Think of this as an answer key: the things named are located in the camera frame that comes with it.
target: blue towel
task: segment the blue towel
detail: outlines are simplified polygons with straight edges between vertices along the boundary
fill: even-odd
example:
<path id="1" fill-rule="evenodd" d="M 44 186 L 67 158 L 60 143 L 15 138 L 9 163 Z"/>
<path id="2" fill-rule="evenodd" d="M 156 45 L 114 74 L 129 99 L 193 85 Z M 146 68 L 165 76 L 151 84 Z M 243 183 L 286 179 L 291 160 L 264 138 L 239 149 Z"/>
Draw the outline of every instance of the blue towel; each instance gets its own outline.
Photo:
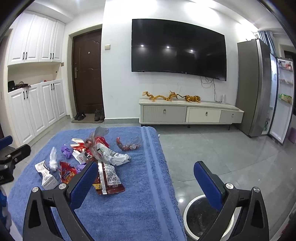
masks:
<path id="1" fill-rule="evenodd" d="M 57 133 L 34 157 L 19 176 L 8 197 L 9 210 L 17 229 L 22 233 L 25 210 L 33 187 L 41 187 L 41 178 L 34 165 L 49 161 L 53 146 L 57 150 L 66 144 L 69 149 L 71 139 L 84 139 L 93 129 L 67 130 Z M 122 143 L 139 136 L 141 147 L 126 152 L 131 161 L 116 167 L 125 191 L 119 194 L 98 195 L 93 187 L 75 213 L 94 240 L 164 240 L 185 241 L 183 219 L 178 209 L 172 180 L 157 136 L 151 127 L 109 128 L 105 136 L 110 149 L 122 153 L 115 142 L 120 136 Z M 67 161 L 77 166 L 71 157 L 57 151 L 58 161 Z M 53 175 L 60 180 L 58 172 Z M 52 208 L 57 225 L 65 240 L 70 240 L 56 208 Z"/>

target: tv stand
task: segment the tv stand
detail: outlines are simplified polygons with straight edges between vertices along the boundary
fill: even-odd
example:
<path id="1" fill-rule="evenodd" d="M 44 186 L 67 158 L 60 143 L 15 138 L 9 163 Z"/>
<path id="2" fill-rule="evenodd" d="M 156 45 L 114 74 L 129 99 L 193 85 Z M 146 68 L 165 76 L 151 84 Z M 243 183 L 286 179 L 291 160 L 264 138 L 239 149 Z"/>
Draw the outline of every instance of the tv stand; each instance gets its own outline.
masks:
<path id="1" fill-rule="evenodd" d="M 140 99 L 140 124 L 220 124 L 241 123 L 244 112 L 217 102 L 187 102 L 185 100 Z"/>

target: curtain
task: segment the curtain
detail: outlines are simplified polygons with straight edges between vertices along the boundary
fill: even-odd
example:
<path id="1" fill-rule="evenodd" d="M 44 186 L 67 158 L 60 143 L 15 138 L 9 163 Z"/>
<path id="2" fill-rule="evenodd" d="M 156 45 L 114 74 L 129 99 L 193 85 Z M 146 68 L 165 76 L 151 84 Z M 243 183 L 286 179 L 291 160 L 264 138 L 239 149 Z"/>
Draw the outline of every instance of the curtain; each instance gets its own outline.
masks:
<path id="1" fill-rule="evenodd" d="M 259 39 L 261 39 L 269 47 L 270 53 L 276 56 L 274 47 L 274 36 L 271 31 L 258 31 Z"/>

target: towel stripe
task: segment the towel stripe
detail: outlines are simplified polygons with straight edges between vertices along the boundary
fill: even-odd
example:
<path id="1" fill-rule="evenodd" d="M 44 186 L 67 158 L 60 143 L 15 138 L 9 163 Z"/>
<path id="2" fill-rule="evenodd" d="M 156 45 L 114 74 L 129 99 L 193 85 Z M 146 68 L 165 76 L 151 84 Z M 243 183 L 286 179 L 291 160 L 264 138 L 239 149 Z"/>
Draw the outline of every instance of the towel stripe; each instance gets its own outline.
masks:
<path id="1" fill-rule="evenodd" d="M 176 232 L 178 240 L 185 241 L 185 236 L 184 236 L 184 233 L 183 233 L 183 229 L 181 228 L 181 225 L 179 223 L 179 220 L 178 220 L 176 211 L 174 209 L 172 200 L 170 199 L 168 189 L 167 189 L 167 187 L 165 185 L 165 182 L 164 182 L 164 179 L 163 179 L 163 174 L 162 174 L 161 169 L 160 169 L 159 161 L 158 161 L 158 158 L 157 158 L 157 155 L 156 155 L 156 152 L 155 152 L 155 148 L 154 148 L 154 145 L 153 145 L 153 142 L 152 142 L 150 131 L 149 131 L 148 127 L 145 127 L 145 129 L 146 129 L 146 132 L 147 132 L 148 141 L 149 141 L 149 145 L 150 145 L 151 152 L 152 152 L 152 157 L 153 157 L 154 164 L 155 164 L 156 173 L 157 173 L 157 176 L 158 176 L 158 179 L 159 179 L 159 182 L 160 182 L 160 188 L 161 188 L 164 200 L 165 200 L 165 202 L 167 204 L 167 208 L 169 210 L 169 214 L 170 214 L 170 218 L 171 218 L 171 221 L 173 223 L 173 226 L 174 226 L 174 230 Z"/>
<path id="2" fill-rule="evenodd" d="M 165 217 L 164 217 L 164 214 L 163 214 L 163 211 L 161 208 L 159 196 L 158 196 L 157 189 L 156 189 L 156 184 L 155 184 L 155 181 L 153 178 L 151 161 L 150 161 L 150 158 L 148 155 L 147 143 L 146 143 L 146 138 L 145 138 L 143 127 L 141 127 L 141 133 L 142 133 L 142 139 L 143 139 L 143 147 L 144 147 L 144 153 L 145 153 L 145 158 L 146 158 L 146 166 L 147 166 L 147 173 L 148 173 L 150 188 L 151 188 L 152 196 L 153 196 L 155 207 L 156 207 L 156 212 L 158 215 L 158 221 L 160 224 L 161 232 L 163 234 L 163 239 L 166 241 L 172 241 L 172 238 L 171 238 L 170 232 L 168 230 L 168 226 L 165 221 Z"/>

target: door handle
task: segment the door handle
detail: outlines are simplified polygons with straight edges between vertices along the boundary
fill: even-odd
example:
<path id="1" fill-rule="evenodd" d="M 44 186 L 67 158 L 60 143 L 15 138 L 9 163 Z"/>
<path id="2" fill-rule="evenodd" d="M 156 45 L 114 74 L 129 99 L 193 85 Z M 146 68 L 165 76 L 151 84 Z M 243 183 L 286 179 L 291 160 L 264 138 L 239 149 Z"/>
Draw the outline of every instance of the door handle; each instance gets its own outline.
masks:
<path id="1" fill-rule="evenodd" d="M 77 69 L 77 67 L 75 67 L 75 68 L 74 68 L 75 79 L 77 79 L 77 71 L 78 71 L 78 69 Z"/>

